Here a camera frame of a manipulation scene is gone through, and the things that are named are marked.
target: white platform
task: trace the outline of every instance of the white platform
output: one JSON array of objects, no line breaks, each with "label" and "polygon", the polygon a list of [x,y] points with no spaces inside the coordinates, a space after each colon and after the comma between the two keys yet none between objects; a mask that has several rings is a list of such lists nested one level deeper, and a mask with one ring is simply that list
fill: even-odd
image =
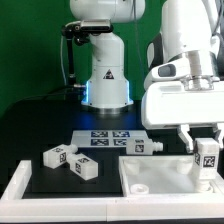
[{"label": "white platform", "polygon": [[[21,199],[30,175],[31,162],[21,161],[0,200],[0,223],[224,218],[224,181],[218,174],[214,182],[216,193],[212,194],[170,192],[147,197]],[[124,177],[122,184],[128,184]]]},{"label": "white platform", "polygon": [[74,131],[71,144],[79,148],[119,148],[126,147],[128,138],[148,138],[145,131],[94,130]]}]

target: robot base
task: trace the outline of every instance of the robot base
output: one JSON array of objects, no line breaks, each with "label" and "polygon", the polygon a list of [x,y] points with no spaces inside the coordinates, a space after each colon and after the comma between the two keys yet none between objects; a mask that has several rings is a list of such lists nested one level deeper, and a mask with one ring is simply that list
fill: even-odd
[{"label": "robot base", "polygon": [[90,112],[94,112],[94,113],[98,113],[102,115],[117,115],[120,113],[130,111],[133,108],[133,105],[134,104],[132,102],[132,104],[128,104],[124,107],[119,107],[119,108],[97,108],[91,105],[82,104],[82,109],[85,111],[90,111]]}]

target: blue led light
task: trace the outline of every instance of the blue led light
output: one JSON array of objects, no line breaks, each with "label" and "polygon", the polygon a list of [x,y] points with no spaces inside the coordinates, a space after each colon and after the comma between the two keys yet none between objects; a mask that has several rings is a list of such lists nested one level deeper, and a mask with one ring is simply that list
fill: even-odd
[{"label": "blue led light", "polygon": [[89,82],[86,83],[86,95],[85,98],[82,100],[83,103],[89,102]]},{"label": "blue led light", "polygon": [[133,102],[133,100],[130,98],[130,83],[127,81],[127,94],[128,94],[128,103]]}]

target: green backdrop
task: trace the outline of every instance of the green backdrop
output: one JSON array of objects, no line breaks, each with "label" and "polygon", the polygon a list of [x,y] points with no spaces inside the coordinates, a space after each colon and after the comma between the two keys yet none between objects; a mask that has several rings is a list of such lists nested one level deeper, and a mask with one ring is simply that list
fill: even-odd
[{"label": "green backdrop", "polygon": [[[140,51],[147,73],[146,49],[160,28],[164,0],[146,0],[138,22]],[[74,21],[69,0],[0,0],[0,116],[13,102],[45,94],[63,85],[60,68],[61,26]],[[141,99],[143,81],[135,44],[134,23],[115,24],[125,43],[125,76],[132,99]],[[74,47],[75,71],[80,82],[91,75],[91,46]],[[66,48],[64,64],[67,71]]]}]

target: black cable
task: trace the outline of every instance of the black cable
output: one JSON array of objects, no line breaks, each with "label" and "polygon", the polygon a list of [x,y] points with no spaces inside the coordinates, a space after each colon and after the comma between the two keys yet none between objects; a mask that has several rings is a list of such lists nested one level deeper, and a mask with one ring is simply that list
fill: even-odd
[{"label": "black cable", "polygon": [[53,93],[56,93],[56,92],[58,92],[58,91],[65,90],[65,89],[72,89],[72,87],[73,87],[72,85],[65,85],[65,86],[61,86],[61,87],[58,87],[58,88],[56,88],[56,89],[53,89],[53,90],[51,90],[50,92],[48,92],[48,93],[46,94],[46,96],[43,97],[42,100],[45,100],[45,99],[47,98],[47,95],[48,95],[48,94],[53,94]]},{"label": "black cable", "polygon": [[54,96],[64,96],[64,95],[74,95],[76,94],[76,92],[66,92],[66,93],[54,93],[54,94],[45,94],[45,95],[35,95],[35,96],[30,96],[30,97],[25,97],[23,99],[20,99],[14,103],[12,103],[7,109],[6,112],[12,108],[14,105],[16,105],[17,103],[23,102],[23,101],[28,101],[28,100],[32,100],[32,99],[36,99],[36,98],[43,98],[43,97],[54,97]]}]

